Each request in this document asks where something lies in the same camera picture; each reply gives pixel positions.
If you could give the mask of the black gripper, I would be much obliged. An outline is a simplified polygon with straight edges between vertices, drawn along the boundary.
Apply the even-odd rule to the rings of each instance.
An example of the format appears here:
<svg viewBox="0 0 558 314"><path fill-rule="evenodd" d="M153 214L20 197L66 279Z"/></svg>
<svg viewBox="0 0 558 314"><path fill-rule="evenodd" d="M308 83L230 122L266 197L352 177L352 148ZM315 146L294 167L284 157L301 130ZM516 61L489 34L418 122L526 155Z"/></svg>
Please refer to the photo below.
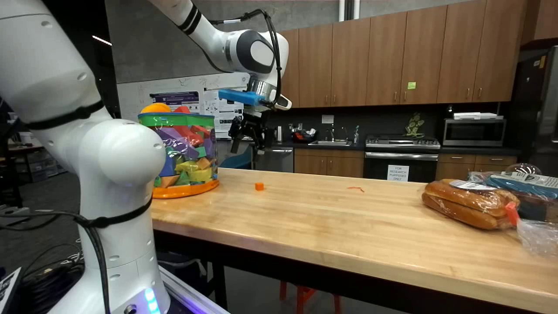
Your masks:
<svg viewBox="0 0 558 314"><path fill-rule="evenodd" d="M238 141L249 137L254 144L265 143L265 120L249 113L242 113L231 118L230 129L230 153L237 153Z"/></svg>

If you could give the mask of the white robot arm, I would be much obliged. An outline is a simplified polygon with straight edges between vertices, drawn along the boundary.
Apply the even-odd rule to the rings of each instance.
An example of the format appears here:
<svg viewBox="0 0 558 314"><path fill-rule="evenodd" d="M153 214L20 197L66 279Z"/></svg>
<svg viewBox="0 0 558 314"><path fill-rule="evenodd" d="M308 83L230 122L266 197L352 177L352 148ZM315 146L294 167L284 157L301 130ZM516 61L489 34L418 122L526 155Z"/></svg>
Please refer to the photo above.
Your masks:
<svg viewBox="0 0 558 314"><path fill-rule="evenodd" d="M115 118L95 76L41 0L0 0L0 96L80 183L83 273L54 314L167 314L149 204L165 144Z"/></svg>

